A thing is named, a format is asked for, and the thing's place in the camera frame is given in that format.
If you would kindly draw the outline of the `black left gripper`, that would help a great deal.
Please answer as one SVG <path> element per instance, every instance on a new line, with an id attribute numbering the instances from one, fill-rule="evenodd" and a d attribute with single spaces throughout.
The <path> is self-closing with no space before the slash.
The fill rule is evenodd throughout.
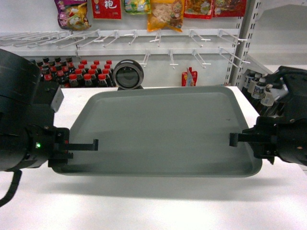
<path id="1" fill-rule="evenodd" d="M 26 131 L 28 135 L 25 156 L 27 168 L 39 168 L 47 161 L 50 167 L 66 165 L 68 160 L 73 158 L 73 153 L 69 150 L 98 151 L 98 139 L 94 139 L 89 144 L 69 143 L 70 131 L 68 128 L 55 126 L 46 128 L 30 125 Z M 64 144 L 64 149 L 59 148 L 61 144 Z"/>

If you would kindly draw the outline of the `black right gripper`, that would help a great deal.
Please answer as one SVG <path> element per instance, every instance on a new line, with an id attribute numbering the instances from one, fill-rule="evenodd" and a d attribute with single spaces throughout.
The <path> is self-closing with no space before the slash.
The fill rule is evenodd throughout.
<path id="1" fill-rule="evenodd" d="M 274 158 L 284 159 L 278 151 L 278 125 L 286 124 L 282 117 L 259 116 L 252 128 L 244 129 L 242 133 L 230 133 L 229 146 L 237 147 L 239 142 L 247 142 L 257 159 L 267 159 L 274 164 Z"/>

